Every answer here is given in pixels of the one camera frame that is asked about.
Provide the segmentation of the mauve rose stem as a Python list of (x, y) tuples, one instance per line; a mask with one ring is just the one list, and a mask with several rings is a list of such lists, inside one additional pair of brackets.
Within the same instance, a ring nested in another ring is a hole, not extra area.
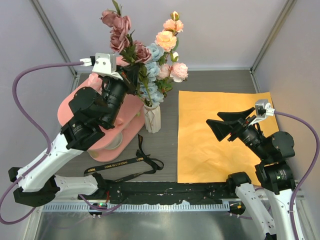
[(148, 107), (152, 106), (150, 90), (146, 90), (146, 96), (140, 87), (148, 87), (150, 74), (146, 64), (151, 60), (151, 51), (140, 41), (133, 40), (132, 22), (129, 16), (122, 15), (122, 6), (117, 1), (112, 1), (114, 9), (106, 9), (102, 12), (100, 20), (110, 28), (110, 48), (113, 52), (122, 56), (122, 60), (130, 66), (138, 69), (138, 95)]

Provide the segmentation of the blue flower stem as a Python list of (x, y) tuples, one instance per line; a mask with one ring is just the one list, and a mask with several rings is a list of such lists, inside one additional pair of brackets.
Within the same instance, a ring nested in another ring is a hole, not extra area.
[(158, 61), (164, 56), (164, 49), (155, 43), (146, 47), (151, 53), (151, 60), (145, 64), (147, 80), (140, 82), (139, 96), (147, 107), (156, 108), (163, 102), (164, 95), (158, 90), (156, 84), (157, 76), (160, 73)]

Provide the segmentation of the orange wrapping paper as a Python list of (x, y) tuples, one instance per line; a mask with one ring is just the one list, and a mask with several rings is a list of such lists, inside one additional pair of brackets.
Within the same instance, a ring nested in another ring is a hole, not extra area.
[(224, 182), (229, 174), (245, 172), (260, 185), (255, 165), (260, 159), (239, 139), (218, 141), (208, 119), (218, 120), (218, 112), (241, 112), (256, 101), (272, 101), (269, 92), (225, 93), (180, 91), (178, 93), (177, 182)]

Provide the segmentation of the light pink peony stem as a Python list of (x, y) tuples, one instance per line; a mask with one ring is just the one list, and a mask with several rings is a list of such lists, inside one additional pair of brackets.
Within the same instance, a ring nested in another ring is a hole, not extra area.
[(156, 76), (156, 85), (158, 90), (166, 98), (168, 92), (173, 89), (173, 83), (182, 83), (187, 81), (188, 67), (182, 62), (178, 62), (179, 54), (176, 51), (164, 53), (157, 61), (159, 73)]

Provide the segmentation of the peach rose stem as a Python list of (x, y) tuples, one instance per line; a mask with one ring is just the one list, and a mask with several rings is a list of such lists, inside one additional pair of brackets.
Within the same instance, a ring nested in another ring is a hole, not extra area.
[(177, 56), (173, 56), (173, 52), (178, 48), (179, 38), (177, 35), (183, 32), (183, 28), (184, 24), (180, 20), (180, 14), (173, 11), (170, 14), (170, 19), (163, 24), (163, 30), (155, 36), (154, 43), (164, 50), (163, 56), (158, 61), (161, 66), (168, 61), (169, 56), (171, 60), (178, 59)]

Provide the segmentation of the black ribbon gold lettering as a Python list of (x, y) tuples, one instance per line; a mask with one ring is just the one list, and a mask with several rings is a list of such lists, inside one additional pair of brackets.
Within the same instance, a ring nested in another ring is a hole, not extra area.
[(143, 136), (138, 134), (138, 150), (136, 151), (136, 157), (117, 161), (114, 163), (107, 163), (107, 164), (87, 168), (84, 171), (83, 175), (86, 177), (89, 175), (93, 175), (99, 171), (109, 170), (109, 169), (122, 167), (130, 164), (140, 163), (140, 162), (144, 162), (147, 165), (151, 166), (151, 170), (133, 173), (116, 180), (109, 180), (109, 182), (112, 182), (112, 183), (127, 182), (141, 175), (145, 175), (145, 174), (152, 175), (152, 174), (155, 174), (157, 171), (161, 171), (164, 168), (165, 164), (161, 160), (157, 158), (150, 158), (149, 154), (145, 154), (143, 151), (142, 145), (143, 145)]

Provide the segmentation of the pink rose stem large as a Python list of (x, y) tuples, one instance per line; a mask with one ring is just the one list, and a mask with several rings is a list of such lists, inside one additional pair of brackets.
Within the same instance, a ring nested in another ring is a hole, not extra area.
[(97, 73), (91, 73), (88, 77), (88, 86), (93, 89), (99, 89), (101, 87), (101, 80)]

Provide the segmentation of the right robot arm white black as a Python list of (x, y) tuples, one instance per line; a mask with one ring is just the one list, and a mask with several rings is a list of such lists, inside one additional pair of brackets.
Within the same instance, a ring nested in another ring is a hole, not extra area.
[(273, 116), (269, 103), (242, 112), (218, 112), (220, 120), (206, 123), (218, 141), (239, 139), (259, 159), (255, 174), (269, 200), (269, 213), (258, 199), (251, 179), (245, 172), (228, 175), (226, 193), (240, 198), (251, 215), (262, 240), (303, 240), (305, 238), (294, 197), (296, 183), (287, 159), (295, 156), (294, 139), (285, 131), (265, 137), (259, 122)]

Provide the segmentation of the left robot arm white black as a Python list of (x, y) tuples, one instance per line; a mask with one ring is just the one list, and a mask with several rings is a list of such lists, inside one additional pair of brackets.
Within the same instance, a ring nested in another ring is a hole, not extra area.
[(111, 73), (100, 73), (102, 92), (91, 86), (78, 89), (68, 106), (72, 118), (61, 127), (53, 143), (39, 160), (8, 173), (18, 185), (14, 200), (18, 204), (40, 207), (56, 197), (85, 196), (102, 199), (106, 182), (99, 173), (83, 177), (62, 177), (56, 172), (66, 163), (87, 151), (105, 136), (103, 129), (113, 129), (116, 117), (127, 94), (135, 95), (139, 75), (138, 65), (117, 66)]

